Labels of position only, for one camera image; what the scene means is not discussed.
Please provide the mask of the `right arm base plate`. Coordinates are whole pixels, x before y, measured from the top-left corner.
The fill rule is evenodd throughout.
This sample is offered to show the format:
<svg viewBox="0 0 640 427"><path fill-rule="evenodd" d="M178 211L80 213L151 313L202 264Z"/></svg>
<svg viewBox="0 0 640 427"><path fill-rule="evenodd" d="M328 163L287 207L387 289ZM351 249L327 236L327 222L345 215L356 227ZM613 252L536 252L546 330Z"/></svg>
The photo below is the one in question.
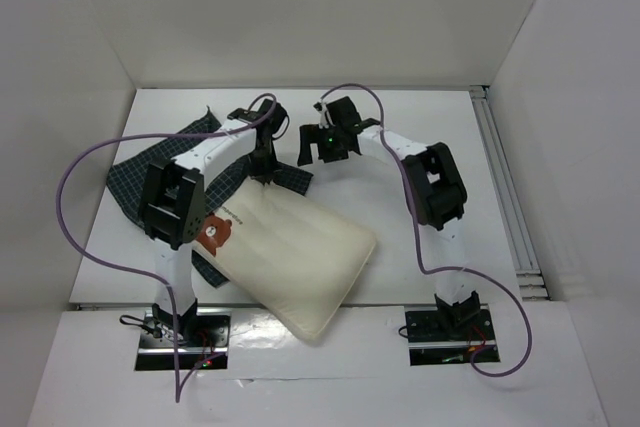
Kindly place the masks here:
<svg viewBox="0 0 640 427"><path fill-rule="evenodd" d="M411 366L468 364L476 353L476 363L497 363L499 349L490 311L485 306L470 322L447 331L434 306L409 307L398 334L407 341Z"/></svg>

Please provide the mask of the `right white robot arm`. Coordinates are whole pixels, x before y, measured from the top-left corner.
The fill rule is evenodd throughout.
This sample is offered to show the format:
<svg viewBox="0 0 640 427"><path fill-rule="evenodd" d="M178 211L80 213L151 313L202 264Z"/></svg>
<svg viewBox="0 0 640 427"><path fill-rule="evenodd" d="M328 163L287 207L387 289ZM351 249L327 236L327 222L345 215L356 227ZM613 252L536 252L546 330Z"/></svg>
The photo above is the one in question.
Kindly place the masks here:
<svg viewBox="0 0 640 427"><path fill-rule="evenodd" d="M450 148L443 142L412 141L387 129L383 113L377 119L362 118L348 96L331 102L322 99L314 109L320 120L299 128L297 164L306 166L316 159L331 163L358 154L398 168L417 257L422 257L419 229L429 227L438 237L436 251L454 261L452 266L433 269L438 275L436 326L444 337L460 338L469 330L479 300L464 279L460 227L468 193Z"/></svg>

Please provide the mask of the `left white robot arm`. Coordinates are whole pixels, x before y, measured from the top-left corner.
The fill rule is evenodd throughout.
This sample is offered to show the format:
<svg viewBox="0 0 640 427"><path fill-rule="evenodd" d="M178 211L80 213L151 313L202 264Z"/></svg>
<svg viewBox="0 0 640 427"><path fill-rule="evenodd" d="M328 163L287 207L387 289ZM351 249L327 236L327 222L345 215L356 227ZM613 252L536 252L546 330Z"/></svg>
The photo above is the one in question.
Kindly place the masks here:
<svg viewBox="0 0 640 427"><path fill-rule="evenodd" d="M145 175L139 218L153 242L155 274L165 281L152 313L176 346L189 344L197 334L190 268L193 243L208 216L207 188L243 157L248 176L261 183L271 182L280 169L273 142L288 114L273 94L253 103L259 108L234 110L210 137L182 154L151 162Z"/></svg>

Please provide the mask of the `cream pillow with bear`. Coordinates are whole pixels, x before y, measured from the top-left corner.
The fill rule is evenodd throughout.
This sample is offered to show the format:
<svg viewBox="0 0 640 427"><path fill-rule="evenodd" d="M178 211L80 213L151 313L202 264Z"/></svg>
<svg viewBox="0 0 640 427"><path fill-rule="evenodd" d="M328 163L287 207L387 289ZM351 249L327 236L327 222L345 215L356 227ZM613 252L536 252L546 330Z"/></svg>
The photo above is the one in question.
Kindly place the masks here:
<svg viewBox="0 0 640 427"><path fill-rule="evenodd" d="M375 233L298 193L247 179L194 251L298 339L317 342L376 247Z"/></svg>

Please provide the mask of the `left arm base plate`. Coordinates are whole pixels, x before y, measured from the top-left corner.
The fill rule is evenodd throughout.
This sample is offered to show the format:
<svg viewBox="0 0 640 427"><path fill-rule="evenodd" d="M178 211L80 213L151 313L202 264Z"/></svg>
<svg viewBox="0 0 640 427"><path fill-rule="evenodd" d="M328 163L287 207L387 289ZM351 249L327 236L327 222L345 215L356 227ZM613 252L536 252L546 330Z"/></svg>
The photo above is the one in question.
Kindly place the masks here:
<svg viewBox="0 0 640 427"><path fill-rule="evenodd" d="M123 314L121 325L140 330L136 371L168 371L174 369L173 334L157 322L150 311L142 317ZM198 311L195 326L189 333L178 336L178 356L181 370L196 365L201 370L226 370L231 330L231 313L216 309Z"/></svg>

